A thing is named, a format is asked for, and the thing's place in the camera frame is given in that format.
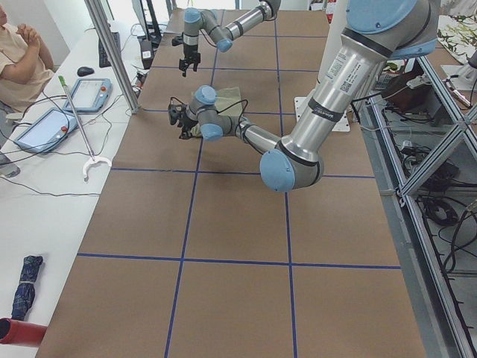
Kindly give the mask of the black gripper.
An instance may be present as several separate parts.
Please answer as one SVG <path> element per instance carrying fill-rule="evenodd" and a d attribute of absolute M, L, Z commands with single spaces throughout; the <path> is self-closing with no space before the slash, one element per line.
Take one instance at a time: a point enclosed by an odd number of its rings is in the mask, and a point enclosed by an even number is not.
<path fill-rule="evenodd" d="M 184 58 L 180 59 L 179 70 L 182 76 L 186 77 L 187 69 L 192 66 L 193 72 L 198 70 L 200 64 L 200 53 L 198 52 L 198 45 L 183 44 Z"/>
<path fill-rule="evenodd" d="M 200 136 L 199 122 L 189 116 L 187 110 L 181 110 L 179 115 L 180 139 L 191 139 Z"/>

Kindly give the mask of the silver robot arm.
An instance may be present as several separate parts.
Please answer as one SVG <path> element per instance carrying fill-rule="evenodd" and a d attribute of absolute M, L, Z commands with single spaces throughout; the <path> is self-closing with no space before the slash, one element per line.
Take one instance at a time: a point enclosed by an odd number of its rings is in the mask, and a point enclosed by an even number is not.
<path fill-rule="evenodd" d="M 222 116 L 216 91 L 199 87 L 188 104 L 170 104 L 169 121 L 188 138 L 199 127 L 202 137 L 216 141 L 235 136 L 261 154 L 259 171 L 276 192 L 312 186 L 323 174 L 318 153 L 372 70 L 386 60 L 421 57 L 434 51 L 439 1 L 350 1 L 341 32 L 341 48 L 326 75 L 312 90 L 292 132 L 276 136 L 243 116 Z"/>
<path fill-rule="evenodd" d="M 265 0 L 246 14 L 226 26 L 218 23 L 217 16 L 212 10 L 187 8 L 183 16 L 183 32 L 172 40 L 172 45 L 183 47 L 183 59 L 179 60 L 178 69 L 186 77 L 187 69 L 193 66 L 198 70 L 201 55 L 198 51 L 199 35 L 205 31 L 213 45 L 222 53 L 231 49 L 233 42 L 262 22 L 274 21 L 281 5 L 280 0 Z"/>

